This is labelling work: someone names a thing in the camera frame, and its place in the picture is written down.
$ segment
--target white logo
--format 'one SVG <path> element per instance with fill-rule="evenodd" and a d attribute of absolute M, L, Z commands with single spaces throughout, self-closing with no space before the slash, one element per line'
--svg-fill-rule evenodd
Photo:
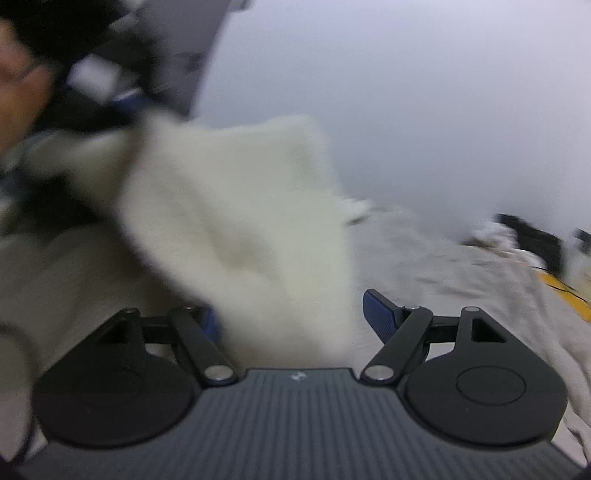
<path fill-rule="evenodd" d="M 308 378 L 308 375 L 306 375 L 304 372 L 297 372 L 291 376 L 291 379 L 295 380 L 296 382 L 301 382 L 306 378 Z"/>

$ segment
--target yellow object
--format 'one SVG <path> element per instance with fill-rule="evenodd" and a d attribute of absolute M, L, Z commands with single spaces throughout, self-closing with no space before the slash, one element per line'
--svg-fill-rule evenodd
<path fill-rule="evenodd" d="M 579 315 L 583 318 L 583 320 L 591 323 L 591 307 L 589 304 L 584 300 L 578 299 L 574 296 L 574 292 L 568 288 L 565 284 L 563 284 L 558 278 L 553 277 L 549 273 L 546 272 L 539 272 L 540 278 L 542 281 L 549 285 L 550 287 L 560 288 L 561 290 L 555 290 L 555 292 L 560 295 L 566 303 L 568 303 L 572 308 L 574 308 Z"/>

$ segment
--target white wall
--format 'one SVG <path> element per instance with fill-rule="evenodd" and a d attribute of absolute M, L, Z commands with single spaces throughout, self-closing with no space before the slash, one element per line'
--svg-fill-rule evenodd
<path fill-rule="evenodd" d="M 255 0 L 198 111 L 213 127 L 307 113 L 350 194 L 452 238 L 500 210 L 564 230 L 558 194 L 591 158 L 587 31 L 583 0 Z"/>

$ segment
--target human hand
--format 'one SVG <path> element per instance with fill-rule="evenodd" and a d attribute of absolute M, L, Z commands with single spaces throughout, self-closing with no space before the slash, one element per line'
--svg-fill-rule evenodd
<path fill-rule="evenodd" d="M 51 72 L 33 65 L 12 24 L 0 19 L 0 155 L 25 137 L 51 96 Z"/>

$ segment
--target gray ribbed panel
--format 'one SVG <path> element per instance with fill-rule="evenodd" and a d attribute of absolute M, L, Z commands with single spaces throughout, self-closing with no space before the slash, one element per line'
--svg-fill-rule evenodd
<path fill-rule="evenodd" d="M 143 445 L 87 451 L 51 444 L 31 480 L 563 480 L 579 468 L 552 445 L 482 452 L 418 427 L 398 397 L 347 370 L 252 371 L 207 390 L 185 421 Z"/>

